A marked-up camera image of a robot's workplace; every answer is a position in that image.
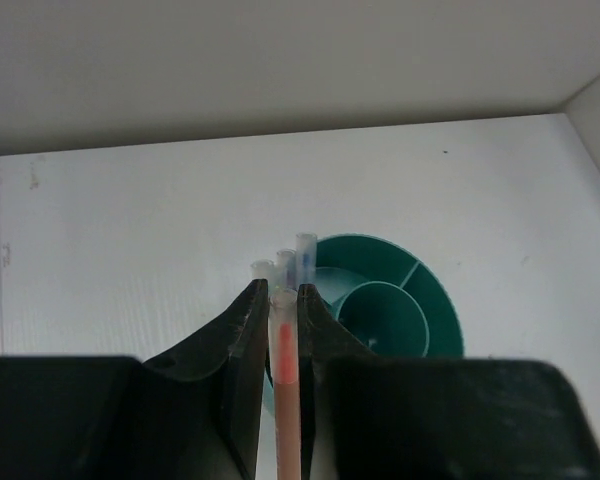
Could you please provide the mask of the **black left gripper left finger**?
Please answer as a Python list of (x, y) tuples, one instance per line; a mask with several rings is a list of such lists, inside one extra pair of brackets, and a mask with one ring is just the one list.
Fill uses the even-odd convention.
[(147, 360), (0, 356), (0, 479), (251, 479), (267, 284)]

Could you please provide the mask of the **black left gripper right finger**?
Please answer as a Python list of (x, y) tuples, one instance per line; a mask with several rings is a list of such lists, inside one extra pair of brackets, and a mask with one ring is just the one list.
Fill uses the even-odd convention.
[(312, 285), (297, 315), (303, 478), (600, 479), (599, 445), (553, 365), (382, 357)]

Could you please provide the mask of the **orange highlighter pen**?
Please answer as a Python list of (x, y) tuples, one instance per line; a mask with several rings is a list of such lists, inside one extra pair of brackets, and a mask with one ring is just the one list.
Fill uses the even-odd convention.
[(274, 390), (278, 479), (301, 478), (300, 380), (297, 292), (270, 297), (269, 358)]

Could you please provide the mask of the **yellow highlighter pen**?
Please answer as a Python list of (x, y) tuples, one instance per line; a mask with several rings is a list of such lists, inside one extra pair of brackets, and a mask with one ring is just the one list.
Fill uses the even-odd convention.
[(276, 265), (272, 260), (260, 259), (251, 264), (251, 274), (254, 280), (267, 282), (268, 294), (271, 294), (276, 285)]

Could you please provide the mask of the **purple highlighter pen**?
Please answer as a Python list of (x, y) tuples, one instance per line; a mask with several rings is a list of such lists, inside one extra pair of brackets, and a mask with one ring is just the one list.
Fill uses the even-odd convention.
[(276, 287), (296, 290), (296, 251), (281, 249), (276, 253)]

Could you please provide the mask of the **blue highlighter pen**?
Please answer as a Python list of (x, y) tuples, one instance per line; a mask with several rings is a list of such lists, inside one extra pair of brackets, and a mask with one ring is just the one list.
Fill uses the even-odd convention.
[(314, 284), (316, 277), (317, 235), (301, 232), (296, 235), (296, 286)]

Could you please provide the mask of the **teal round pen holder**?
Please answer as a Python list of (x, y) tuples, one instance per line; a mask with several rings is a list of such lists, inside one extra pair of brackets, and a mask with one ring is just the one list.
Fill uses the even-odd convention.
[(318, 240), (315, 286), (331, 316), (376, 354), (464, 355), (460, 321), (443, 285), (394, 243), (362, 234)]

